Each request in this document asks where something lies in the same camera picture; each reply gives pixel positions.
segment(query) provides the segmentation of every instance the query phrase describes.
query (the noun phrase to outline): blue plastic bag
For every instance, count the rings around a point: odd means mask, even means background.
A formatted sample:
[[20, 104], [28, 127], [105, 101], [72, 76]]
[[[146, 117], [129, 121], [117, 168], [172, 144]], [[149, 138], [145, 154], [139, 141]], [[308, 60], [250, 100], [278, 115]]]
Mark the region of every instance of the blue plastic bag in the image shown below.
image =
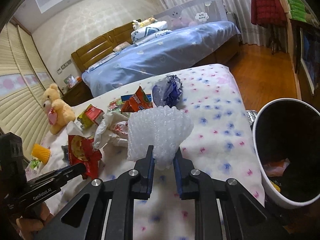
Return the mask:
[[152, 88], [152, 99], [156, 106], [173, 107], [178, 104], [181, 94], [182, 83], [176, 75], [166, 76]]

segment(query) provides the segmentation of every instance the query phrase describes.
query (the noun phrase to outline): trash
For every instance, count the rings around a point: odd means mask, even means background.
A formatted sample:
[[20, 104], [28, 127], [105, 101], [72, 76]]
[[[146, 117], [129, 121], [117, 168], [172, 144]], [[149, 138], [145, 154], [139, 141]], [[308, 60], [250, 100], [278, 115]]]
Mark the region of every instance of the trash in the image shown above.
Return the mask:
[[98, 166], [102, 154], [100, 150], [93, 148], [93, 137], [85, 138], [74, 122], [68, 123], [67, 134], [70, 165], [83, 163], [87, 171], [82, 174], [82, 178], [87, 179], [89, 176], [91, 179], [97, 179]]
[[127, 147], [128, 135], [119, 136], [115, 130], [112, 130], [112, 127], [117, 123], [127, 123], [127, 121], [128, 118], [119, 112], [112, 111], [105, 113], [94, 134], [94, 149], [101, 149], [109, 142], [114, 146]]
[[270, 180], [270, 182], [275, 187], [275, 189], [280, 193], [281, 191], [280, 187], [277, 184], [275, 184], [273, 181]]
[[40, 160], [38, 158], [36, 159], [32, 159], [31, 162], [30, 162], [30, 168], [32, 168], [33, 170], [37, 170], [38, 169], [38, 166], [40, 164]]
[[160, 170], [169, 168], [180, 144], [191, 134], [193, 122], [174, 106], [158, 106], [132, 113], [128, 120], [128, 160], [144, 158], [149, 145]]
[[152, 102], [149, 101], [147, 95], [139, 86], [138, 90], [127, 100], [121, 108], [121, 112], [134, 113], [139, 110], [152, 108]]
[[128, 122], [121, 121], [121, 122], [115, 123], [111, 127], [111, 131], [119, 135], [119, 137], [121, 138], [128, 139]]
[[63, 160], [67, 162], [68, 165], [70, 165], [69, 163], [69, 146], [68, 145], [62, 145], [61, 146], [62, 151], [63, 151]]
[[152, 88], [152, 99], [156, 106], [177, 105], [182, 94], [182, 83], [176, 75], [166, 76], [155, 83]]
[[81, 123], [81, 128], [88, 128], [92, 126], [94, 123], [99, 125], [104, 112], [96, 108], [93, 105], [89, 105], [77, 118], [77, 120]]
[[279, 162], [267, 163], [263, 165], [263, 169], [268, 177], [281, 177], [289, 164], [290, 161], [287, 158]]
[[[121, 96], [121, 101], [122, 103], [125, 103], [127, 100], [130, 99], [130, 97], [132, 97], [133, 95], [124, 95], [124, 96]], [[151, 94], [146, 94], [148, 100], [151, 102], [152, 101], [152, 96]]]
[[50, 158], [50, 154], [51, 151], [45, 147], [42, 147], [39, 144], [34, 144], [33, 148], [32, 148], [32, 152], [31, 155], [33, 157], [38, 158], [41, 162], [43, 162], [44, 164], [48, 163], [48, 160]]
[[121, 98], [118, 98], [112, 102], [109, 103], [109, 107], [108, 107], [108, 111], [117, 111], [120, 112], [121, 108], [123, 106], [123, 102], [121, 100]]

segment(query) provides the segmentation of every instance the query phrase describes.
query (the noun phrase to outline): pillow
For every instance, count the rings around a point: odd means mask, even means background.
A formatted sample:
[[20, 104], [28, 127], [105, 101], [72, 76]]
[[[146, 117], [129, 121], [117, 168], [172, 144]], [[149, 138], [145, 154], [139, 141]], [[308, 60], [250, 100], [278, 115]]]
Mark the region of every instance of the pillow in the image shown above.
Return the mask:
[[129, 47], [129, 46], [130, 46], [130, 43], [127, 42], [127, 41], [125, 41], [124, 43], [121, 43], [120, 45], [116, 46], [116, 47], [113, 49], [113, 51], [114, 51], [114, 52], [119, 52], [119, 51], [121, 51], [121, 50], [123, 50], [124, 48]]

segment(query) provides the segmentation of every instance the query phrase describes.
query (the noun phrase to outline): teddy bear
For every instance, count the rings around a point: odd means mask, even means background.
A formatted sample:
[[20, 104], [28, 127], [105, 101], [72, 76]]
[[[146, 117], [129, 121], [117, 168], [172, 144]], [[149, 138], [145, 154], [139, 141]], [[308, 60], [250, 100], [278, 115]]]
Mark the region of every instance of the teddy bear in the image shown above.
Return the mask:
[[156, 21], [156, 19], [153, 16], [151, 16], [150, 18], [148, 18], [142, 22], [138, 22], [137, 20], [133, 20], [133, 23], [132, 23], [133, 29], [138, 30], [144, 26], [147, 26], [151, 23], [154, 23], [155, 21]]
[[69, 122], [76, 119], [71, 106], [60, 97], [57, 84], [51, 84], [43, 94], [43, 108], [51, 124], [50, 132], [57, 134]]

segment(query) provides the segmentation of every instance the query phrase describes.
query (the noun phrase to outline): bed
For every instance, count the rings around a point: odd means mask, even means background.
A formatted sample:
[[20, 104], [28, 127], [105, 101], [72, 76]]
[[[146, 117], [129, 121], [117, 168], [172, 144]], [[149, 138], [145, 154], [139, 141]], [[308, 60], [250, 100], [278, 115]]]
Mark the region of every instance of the bed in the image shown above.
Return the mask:
[[[264, 204], [264, 190], [250, 124], [229, 69], [213, 64], [175, 71], [173, 74], [183, 82], [178, 108], [188, 113], [195, 125], [191, 135], [180, 146], [183, 156], [212, 178], [236, 178]], [[110, 101], [135, 92], [139, 85], [146, 93], [150, 93], [152, 83], [165, 76], [149, 77], [124, 85], [73, 109], [78, 115], [89, 104], [93, 104], [106, 111]], [[37, 175], [66, 166], [61, 149], [61, 145], [67, 144], [66, 129], [57, 136], [49, 132], [41, 144], [50, 147], [51, 157], [47, 165], [37, 171]], [[134, 167], [134, 162], [126, 159], [127, 148], [107, 144], [102, 150], [103, 158], [99, 166], [102, 180], [115, 179]], [[60, 193], [46, 201], [50, 211], [56, 214], [88, 182], [80, 176], [69, 181]], [[194, 203], [179, 199], [173, 168], [155, 170], [151, 198], [148, 201], [136, 200], [134, 208], [134, 240], [194, 239]]]
[[[199, 4], [209, 6], [201, 8]], [[119, 86], [169, 71], [228, 62], [239, 51], [240, 32], [234, 23], [227, 21], [221, 0], [192, 0], [155, 17], [166, 20], [168, 28], [174, 29], [174, 23], [185, 19], [185, 11], [190, 13], [194, 7], [203, 10], [203, 14], [205, 11], [208, 17], [205, 22], [193, 21], [199, 25], [190, 24], [140, 46], [131, 45], [95, 69], [91, 66], [109, 55], [118, 44], [132, 43], [132, 23], [111, 30], [72, 53], [92, 95], [97, 97]]]

